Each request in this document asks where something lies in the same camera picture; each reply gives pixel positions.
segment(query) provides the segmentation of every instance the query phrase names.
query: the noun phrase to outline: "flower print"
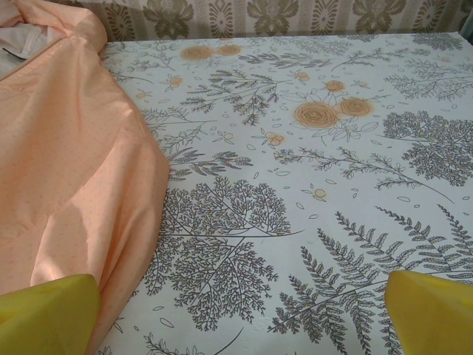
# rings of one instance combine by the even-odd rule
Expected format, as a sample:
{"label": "flower print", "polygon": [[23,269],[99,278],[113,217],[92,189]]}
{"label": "flower print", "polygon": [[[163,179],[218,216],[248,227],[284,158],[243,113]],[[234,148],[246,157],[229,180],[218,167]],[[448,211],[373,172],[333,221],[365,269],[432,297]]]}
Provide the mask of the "flower print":
{"label": "flower print", "polygon": [[207,46],[194,46],[185,48],[180,56],[187,61],[203,61],[212,56],[212,49]]}
{"label": "flower print", "polygon": [[324,199],[324,197],[327,196],[327,193],[323,189],[316,189],[315,191],[313,190],[313,184],[310,184],[311,190],[301,190],[305,194],[311,195],[313,198],[315,198],[317,201],[321,202],[327,202],[327,200]]}
{"label": "flower print", "polygon": [[161,84],[165,84],[168,86],[166,87],[166,90],[164,90],[164,92],[168,92],[169,90],[176,89],[177,87],[181,85],[182,82],[183,82],[183,79],[180,76],[178,75],[172,76],[171,74],[168,74],[167,80],[160,81]]}
{"label": "flower print", "polygon": [[269,141],[271,146],[278,146],[284,140],[281,135],[277,135],[274,132],[267,132],[265,138]]}
{"label": "flower print", "polygon": [[344,85],[341,81],[332,80],[325,84],[325,89],[331,92],[342,91],[344,89]]}
{"label": "flower print", "polygon": [[349,116],[365,116],[372,111],[368,101],[361,98],[348,98],[343,100],[340,103],[340,110],[342,113]]}
{"label": "flower print", "polygon": [[230,46],[221,46],[215,50],[215,53],[220,55],[236,55],[242,51],[240,46],[232,44]]}
{"label": "flower print", "polygon": [[294,118],[307,128],[327,128],[338,121],[337,111],[319,102],[302,104],[294,112]]}
{"label": "flower print", "polygon": [[353,13],[361,16],[356,22],[356,32],[386,32],[391,26],[391,16],[402,12],[406,0],[355,0]]}
{"label": "flower print", "polygon": [[254,135],[252,138],[264,139],[263,143],[261,143],[262,146],[268,143],[269,147],[275,149],[274,147],[281,144],[284,140],[284,137],[275,132],[265,132],[264,129],[261,129],[261,133],[263,135]]}

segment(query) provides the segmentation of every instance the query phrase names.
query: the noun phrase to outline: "orange rose print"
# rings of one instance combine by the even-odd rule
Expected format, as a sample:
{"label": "orange rose print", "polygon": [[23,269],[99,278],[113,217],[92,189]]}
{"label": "orange rose print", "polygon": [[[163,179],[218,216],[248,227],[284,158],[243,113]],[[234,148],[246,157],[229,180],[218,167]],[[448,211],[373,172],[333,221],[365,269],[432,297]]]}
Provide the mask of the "orange rose print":
{"label": "orange rose print", "polygon": [[302,104],[294,112],[294,118],[307,128],[327,128],[337,121],[337,112],[326,104]]}
{"label": "orange rose print", "polygon": [[231,46],[222,46],[220,48],[217,48],[215,52],[220,55],[236,55],[241,51],[242,48],[240,46],[232,44]]}
{"label": "orange rose print", "polygon": [[345,88],[341,81],[332,80],[325,84],[325,89],[335,92],[342,91]]}
{"label": "orange rose print", "polygon": [[368,101],[360,98],[348,98],[340,103],[340,109],[345,115],[349,116],[365,116],[368,115],[372,108]]}
{"label": "orange rose print", "polygon": [[187,61],[203,61],[204,59],[210,58],[212,55],[212,49],[206,46],[195,46],[185,48],[180,56]]}

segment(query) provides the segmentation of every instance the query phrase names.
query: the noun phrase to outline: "mattress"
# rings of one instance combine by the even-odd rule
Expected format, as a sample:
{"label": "mattress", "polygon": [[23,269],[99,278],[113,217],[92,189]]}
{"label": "mattress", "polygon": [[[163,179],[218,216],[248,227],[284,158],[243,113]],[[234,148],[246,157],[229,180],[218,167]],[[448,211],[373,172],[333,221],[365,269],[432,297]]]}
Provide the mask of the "mattress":
{"label": "mattress", "polygon": [[402,354],[389,273],[473,282],[473,49],[456,33],[110,43],[169,159],[125,354]]}

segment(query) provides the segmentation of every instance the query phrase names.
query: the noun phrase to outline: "peach fabric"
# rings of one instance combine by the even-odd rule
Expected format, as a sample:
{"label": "peach fabric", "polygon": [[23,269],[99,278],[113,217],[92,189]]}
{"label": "peach fabric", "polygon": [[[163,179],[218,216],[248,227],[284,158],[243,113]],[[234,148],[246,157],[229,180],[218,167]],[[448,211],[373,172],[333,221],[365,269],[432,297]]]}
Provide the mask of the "peach fabric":
{"label": "peach fabric", "polygon": [[92,274],[97,349],[155,249],[169,165],[137,107],[101,66],[89,10],[16,0],[64,34],[0,80],[0,294]]}

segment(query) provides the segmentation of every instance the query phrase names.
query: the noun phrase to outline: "damask wallpaper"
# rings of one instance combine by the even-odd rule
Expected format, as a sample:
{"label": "damask wallpaper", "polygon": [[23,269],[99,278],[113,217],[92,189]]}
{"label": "damask wallpaper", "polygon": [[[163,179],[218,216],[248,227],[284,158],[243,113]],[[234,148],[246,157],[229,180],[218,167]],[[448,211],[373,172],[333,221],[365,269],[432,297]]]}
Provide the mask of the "damask wallpaper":
{"label": "damask wallpaper", "polygon": [[86,7],[110,41],[458,31],[473,0],[54,0]]}

